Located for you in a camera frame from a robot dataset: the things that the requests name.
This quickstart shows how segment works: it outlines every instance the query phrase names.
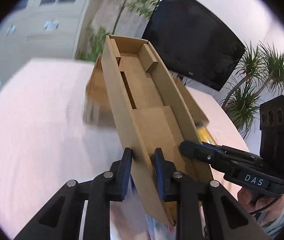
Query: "white wall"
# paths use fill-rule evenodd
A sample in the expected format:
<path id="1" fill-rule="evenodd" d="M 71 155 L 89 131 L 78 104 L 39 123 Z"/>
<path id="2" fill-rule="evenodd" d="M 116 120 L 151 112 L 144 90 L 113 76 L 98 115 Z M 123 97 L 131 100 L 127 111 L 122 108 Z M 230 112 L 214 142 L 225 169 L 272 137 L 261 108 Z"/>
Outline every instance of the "white wall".
<path id="1" fill-rule="evenodd" d="M 261 0 L 197 0 L 218 16 L 241 41 L 264 38 L 272 13 Z"/>

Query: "tv screen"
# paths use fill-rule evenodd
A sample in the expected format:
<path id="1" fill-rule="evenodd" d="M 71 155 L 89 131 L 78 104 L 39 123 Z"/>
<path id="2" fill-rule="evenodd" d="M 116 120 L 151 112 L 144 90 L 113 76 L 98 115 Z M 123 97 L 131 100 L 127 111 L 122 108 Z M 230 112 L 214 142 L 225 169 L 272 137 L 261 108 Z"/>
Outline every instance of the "tv screen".
<path id="1" fill-rule="evenodd" d="M 169 70 L 220 91 L 245 47 L 211 11 L 196 0 L 159 0 L 143 39 Z"/>

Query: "hand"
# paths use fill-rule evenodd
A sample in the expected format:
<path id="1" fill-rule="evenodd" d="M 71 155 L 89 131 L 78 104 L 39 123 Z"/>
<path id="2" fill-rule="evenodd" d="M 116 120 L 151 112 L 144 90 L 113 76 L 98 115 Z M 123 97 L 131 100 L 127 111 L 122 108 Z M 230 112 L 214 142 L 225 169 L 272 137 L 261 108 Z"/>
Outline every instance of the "hand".
<path id="1" fill-rule="evenodd" d="M 263 196 L 257 200 L 257 202 L 251 203 L 252 192 L 245 187 L 241 188 L 238 192 L 238 202 L 245 208 L 249 213 L 265 207 L 271 203 L 274 198 L 269 196 Z M 282 213 L 284 208 L 284 195 L 276 201 L 272 206 L 264 210 L 263 212 L 268 212 L 264 220 L 260 223 L 260 226 L 265 225 L 271 221 L 276 220 Z"/>

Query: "building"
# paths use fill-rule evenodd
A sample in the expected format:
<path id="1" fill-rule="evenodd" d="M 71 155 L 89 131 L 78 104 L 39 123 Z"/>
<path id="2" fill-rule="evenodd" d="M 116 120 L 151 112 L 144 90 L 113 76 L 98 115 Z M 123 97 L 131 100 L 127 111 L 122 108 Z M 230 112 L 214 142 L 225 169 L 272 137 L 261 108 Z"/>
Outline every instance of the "building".
<path id="1" fill-rule="evenodd" d="M 21 0 L 0 25 L 1 83 L 32 57 L 74 57 L 83 23 L 92 20 L 99 3 Z"/>

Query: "black cable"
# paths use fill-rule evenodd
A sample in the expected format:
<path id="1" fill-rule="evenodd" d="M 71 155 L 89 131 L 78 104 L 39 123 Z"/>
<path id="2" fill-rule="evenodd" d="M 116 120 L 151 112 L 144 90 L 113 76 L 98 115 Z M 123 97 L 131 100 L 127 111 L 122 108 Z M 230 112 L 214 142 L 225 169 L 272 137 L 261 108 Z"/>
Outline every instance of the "black cable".
<path id="1" fill-rule="evenodd" d="M 279 199 L 280 199 L 280 197 L 277 197 L 277 198 L 275 198 L 273 201 L 271 201 L 269 204 L 267 204 L 266 206 L 264 206 L 263 208 L 260 208 L 260 209 L 258 209 L 258 210 L 255 210 L 255 211 L 253 211 L 253 212 L 251 212 L 251 213 L 249 213 L 249 214 L 250 214 L 250 215 L 255 215 L 255 214 L 257 214 L 257 213 L 260 213 L 260 212 L 266 210 L 267 208 L 269 208 L 270 206 L 272 206 L 272 205 L 273 205 L 275 202 L 277 202 Z"/>

